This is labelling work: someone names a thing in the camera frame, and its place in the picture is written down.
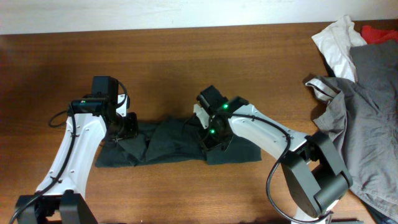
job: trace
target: wooden table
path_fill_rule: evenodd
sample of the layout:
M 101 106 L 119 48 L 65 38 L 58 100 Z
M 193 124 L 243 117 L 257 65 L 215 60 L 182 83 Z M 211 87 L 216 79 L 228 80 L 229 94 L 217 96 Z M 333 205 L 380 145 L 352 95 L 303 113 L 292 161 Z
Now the wooden table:
M 191 115 L 197 94 L 214 85 L 240 95 L 267 116 L 313 134 L 323 113 L 304 87 L 309 74 L 326 75 L 311 36 L 329 23 L 198 29 L 123 30 L 0 36 L 0 222 L 19 195 L 31 194 L 48 172 L 63 138 L 48 119 L 91 90 L 92 77 L 121 80 L 141 120 Z M 358 22 L 397 28 L 397 21 Z M 238 223 L 279 219 L 265 183 L 275 160 L 208 166 L 188 161 L 155 166 L 92 167 L 86 201 L 99 222 Z M 274 200 L 296 206 L 283 173 Z M 351 192 L 335 218 L 373 222 Z

